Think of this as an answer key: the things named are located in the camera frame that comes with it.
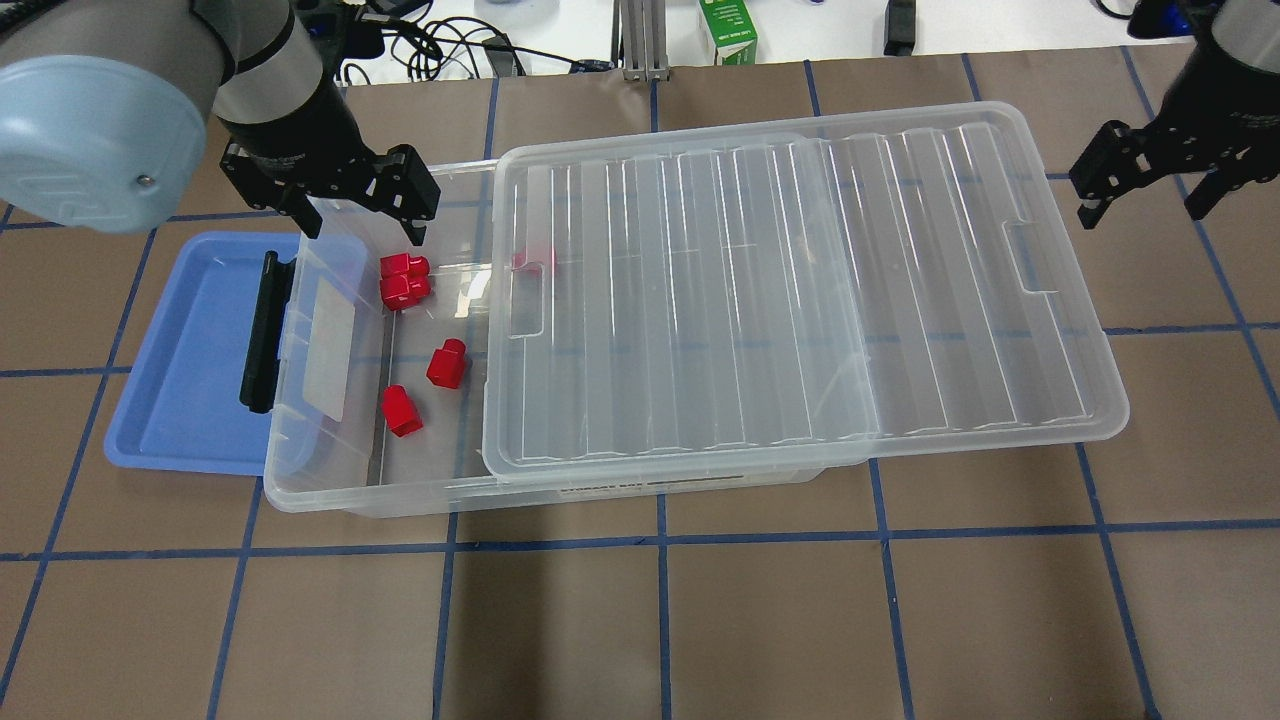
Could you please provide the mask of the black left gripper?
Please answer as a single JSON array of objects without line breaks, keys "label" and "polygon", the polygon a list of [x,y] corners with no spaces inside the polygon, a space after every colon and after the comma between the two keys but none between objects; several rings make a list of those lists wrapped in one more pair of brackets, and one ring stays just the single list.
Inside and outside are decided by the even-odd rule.
[{"label": "black left gripper", "polygon": [[316,240],[323,219],[307,193],[376,201],[412,246],[424,245],[440,186],[412,145],[374,152],[340,95],[314,95],[270,120],[234,120],[221,111],[218,119],[229,133],[219,165],[252,209],[288,217]]}]

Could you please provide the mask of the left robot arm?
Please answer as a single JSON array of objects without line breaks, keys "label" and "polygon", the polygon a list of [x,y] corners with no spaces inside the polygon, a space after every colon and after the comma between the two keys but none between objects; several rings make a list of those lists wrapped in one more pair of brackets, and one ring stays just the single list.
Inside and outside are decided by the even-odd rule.
[{"label": "left robot arm", "polygon": [[421,245],[442,190],[415,147],[371,150],[293,1],[5,1],[1,195],[104,233],[173,217],[211,120],[251,208],[310,238],[348,201]]}]

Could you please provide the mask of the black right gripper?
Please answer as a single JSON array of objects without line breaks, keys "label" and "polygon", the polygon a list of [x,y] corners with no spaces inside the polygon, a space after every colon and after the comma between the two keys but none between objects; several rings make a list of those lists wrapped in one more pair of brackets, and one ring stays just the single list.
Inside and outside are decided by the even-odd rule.
[{"label": "black right gripper", "polygon": [[1194,222],[1228,193],[1276,179],[1277,108],[1274,73],[1183,70],[1149,127],[1153,138],[1147,128],[1108,120],[1071,165],[1082,227],[1094,229],[1117,199],[1155,183],[1157,169],[1206,172],[1185,199]]}]

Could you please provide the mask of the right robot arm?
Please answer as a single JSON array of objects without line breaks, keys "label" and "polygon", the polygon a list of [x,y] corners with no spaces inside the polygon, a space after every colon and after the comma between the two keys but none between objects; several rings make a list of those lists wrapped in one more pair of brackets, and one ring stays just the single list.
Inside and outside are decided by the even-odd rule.
[{"label": "right robot arm", "polygon": [[[251,1],[268,37],[251,42],[218,90],[212,113],[230,135],[221,168],[256,209],[289,217],[310,238],[323,228],[312,199],[339,199],[393,218],[419,246],[442,190],[419,154],[374,152],[323,55],[288,1]],[[1277,4],[1187,3],[1196,46],[1155,119],[1100,127],[1071,165],[1080,224],[1092,229],[1123,195],[1169,176],[1201,173],[1185,199],[1206,218],[1230,192],[1277,177]]]}]

